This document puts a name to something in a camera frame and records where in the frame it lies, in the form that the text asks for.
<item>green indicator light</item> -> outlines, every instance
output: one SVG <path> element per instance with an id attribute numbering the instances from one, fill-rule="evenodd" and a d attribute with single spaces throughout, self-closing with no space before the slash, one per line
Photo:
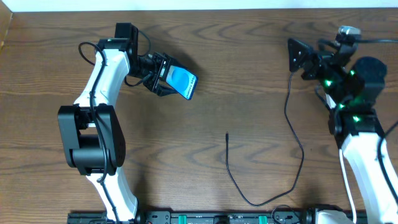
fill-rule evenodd
<path id="1" fill-rule="evenodd" d="M 354 119 L 355 122 L 358 122 L 358 121 L 361 120 L 361 119 L 360 119 L 359 117 L 357 117 L 357 116 L 353 116 L 353 119 Z"/>
<path id="2" fill-rule="evenodd" d="M 325 80 L 325 85 L 326 85 L 326 86 L 330 86 L 331 83 L 332 83 L 332 81 L 330 81 L 330 80 Z"/>

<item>white background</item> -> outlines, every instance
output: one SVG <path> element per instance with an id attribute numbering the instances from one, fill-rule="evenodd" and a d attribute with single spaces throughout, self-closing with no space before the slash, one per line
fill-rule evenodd
<path id="1" fill-rule="evenodd" d="M 2 0 L 12 12 L 398 7 L 398 0 Z"/>

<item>wooden tabletop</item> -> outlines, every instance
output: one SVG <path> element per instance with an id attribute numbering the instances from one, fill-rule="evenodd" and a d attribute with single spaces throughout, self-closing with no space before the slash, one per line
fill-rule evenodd
<path id="1" fill-rule="evenodd" d="M 340 25 L 359 27 L 364 38 L 396 39 L 398 9 L 16 13 L 0 54 L 1 223 L 65 223 L 69 212 L 104 210 L 92 184 L 65 161 L 57 111 L 72 105 L 93 69 L 77 45 L 112 37 L 117 22 L 132 22 L 150 37 L 152 51 L 174 56 L 199 77 L 191 101 L 159 98 L 143 86 L 121 88 L 116 113 L 126 138 L 123 167 L 140 205 L 260 211 L 329 203 L 349 209 L 316 82 L 299 74 L 292 81 L 288 115 L 305 161 L 290 194 L 260 208 L 246 204 L 226 172 L 224 135 L 229 132 L 231 171 L 250 201 L 290 189 L 301 152 L 283 114 L 287 39 L 333 40 Z M 139 51 L 146 47 L 140 36 Z M 398 45 L 360 45 L 353 61 L 365 55 L 389 67 L 376 105 L 387 129 L 398 118 Z M 396 167 L 398 134 L 388 143 Z"/>

